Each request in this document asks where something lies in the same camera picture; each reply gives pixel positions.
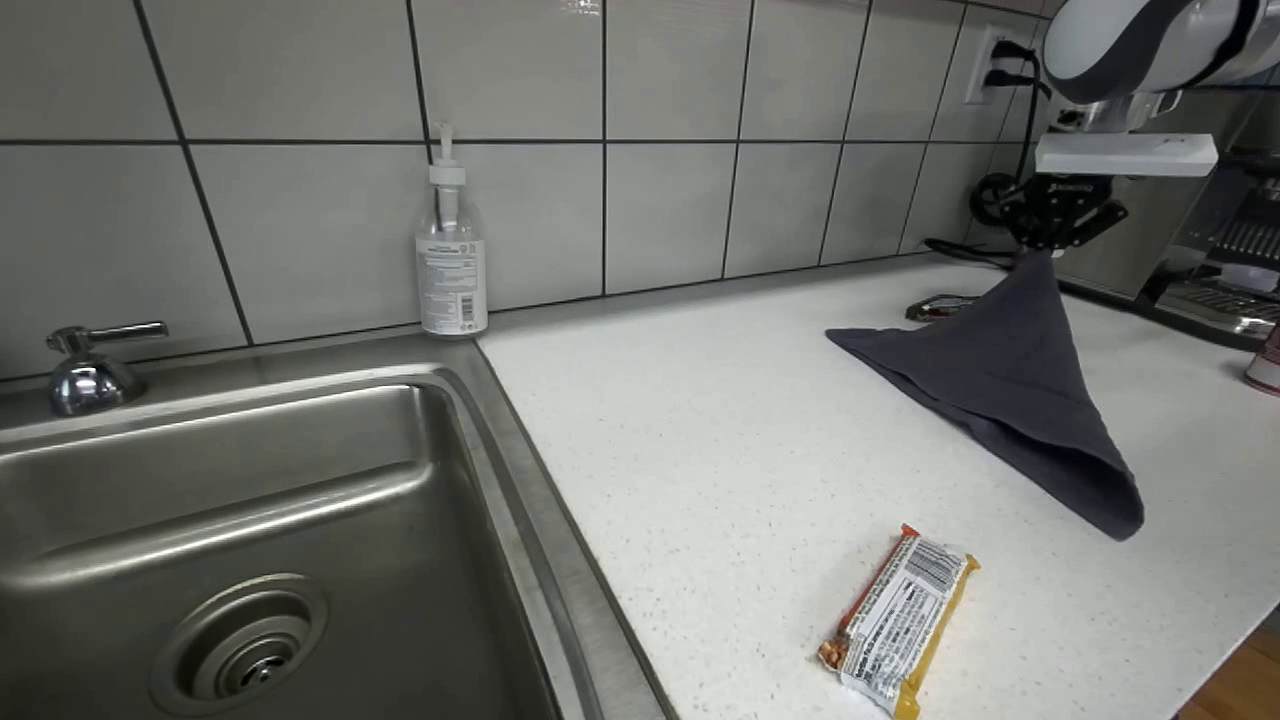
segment stainless steel sink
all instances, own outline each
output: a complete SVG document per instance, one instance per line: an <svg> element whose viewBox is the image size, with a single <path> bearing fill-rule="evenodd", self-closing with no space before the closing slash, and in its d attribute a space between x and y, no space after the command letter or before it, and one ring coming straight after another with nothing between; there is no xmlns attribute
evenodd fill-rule
<svg viewBox="0 0 1280 720"><path fill-rule="evenodd" d="M465 380L284 378L0 431L0 718L600 718Z"/></svg>

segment soap dispenser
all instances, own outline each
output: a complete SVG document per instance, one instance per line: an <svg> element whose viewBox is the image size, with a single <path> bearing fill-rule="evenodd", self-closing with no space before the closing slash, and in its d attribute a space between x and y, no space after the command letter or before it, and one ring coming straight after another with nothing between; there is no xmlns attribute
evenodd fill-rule
<svg viewBox="0 0 1280 720"><path fill-rule="evenodd" d="M428 222L413 240L419 329L428 335L482 335L488 329L484 240L448 130L441 132L436 166L428 166L428 187Z"/></svg>

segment drain strainer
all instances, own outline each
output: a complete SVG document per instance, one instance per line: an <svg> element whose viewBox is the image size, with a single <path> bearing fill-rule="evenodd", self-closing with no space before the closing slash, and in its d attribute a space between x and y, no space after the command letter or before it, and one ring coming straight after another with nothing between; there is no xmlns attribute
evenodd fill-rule
<svg viewBox="0 0 1280 720"><path fill-rule="evenodd" d="M155 705L206 714L279 686L315 649L323 616L315 583L293 571L208 595L160 652Z"/></svg>

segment gray cloth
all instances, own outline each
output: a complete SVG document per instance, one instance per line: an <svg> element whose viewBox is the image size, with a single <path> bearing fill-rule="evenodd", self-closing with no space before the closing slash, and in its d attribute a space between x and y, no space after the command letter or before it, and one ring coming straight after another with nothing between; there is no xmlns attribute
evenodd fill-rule
<svg viewBox="0 0 1280 720"><path fill-rule="evenodd" d="M1087 399L1049 258L1023 258L973 310L922 334L834 329L830 342L1102 532L1126 539L1143 525L1131 472Z"/></svg>

